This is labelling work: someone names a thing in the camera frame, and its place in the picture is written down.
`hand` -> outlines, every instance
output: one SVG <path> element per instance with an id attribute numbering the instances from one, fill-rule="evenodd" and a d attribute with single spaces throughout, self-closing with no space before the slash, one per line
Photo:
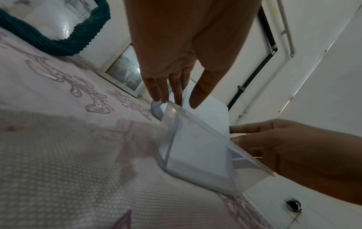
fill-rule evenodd
<path id="1" fill-rule="evenodd" d="M 362 138 L 275 119 L 231 126 L 232 141 L 277 174 L 362 204 Z"/>
<path id="2" fill-rule="evenodd" d="M 233 65 L 261 0 L 124 0 L 141 76 L 154 101 L 181 104 L 198 59 L 205 68 L 190 97 L 198 107 Z"/>

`patterned tablecloth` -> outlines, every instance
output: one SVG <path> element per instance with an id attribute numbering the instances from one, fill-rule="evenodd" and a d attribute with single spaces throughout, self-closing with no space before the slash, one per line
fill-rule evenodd
<path id="1" fill-rule="evenodd" d="M 159 121 L 0 28 L 0 228 L 271 228 L 244 196 L 157 165 Z"/>

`framed picture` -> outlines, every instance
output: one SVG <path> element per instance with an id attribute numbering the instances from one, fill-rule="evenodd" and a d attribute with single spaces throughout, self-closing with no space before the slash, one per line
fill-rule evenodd
<path id="1" fill-rule="evenodd" d="M 144 87 L 131 40 L 128 40 L 97 74 L 134 97 L 137 97 Z"/>

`transparent plastic bin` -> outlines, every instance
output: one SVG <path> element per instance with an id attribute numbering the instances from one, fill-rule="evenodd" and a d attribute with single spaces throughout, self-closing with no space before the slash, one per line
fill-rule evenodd
<path id="1" fill-rule="evenodd" d="M 167 173 L 238 196 L 273 172 L 182 107 L 168 102 L 157 133 L 157 161 Z"/>

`dotted fabric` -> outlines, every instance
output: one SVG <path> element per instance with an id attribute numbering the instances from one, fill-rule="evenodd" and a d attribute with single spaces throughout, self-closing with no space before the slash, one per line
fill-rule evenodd
<path id="1" fill-rule="evenodd" d="M 216 193 L 158 167 L 156 129 L 0 109 L 0 228 L 112 228 L 129 211 L 131 228 L 240 228 Z"/>

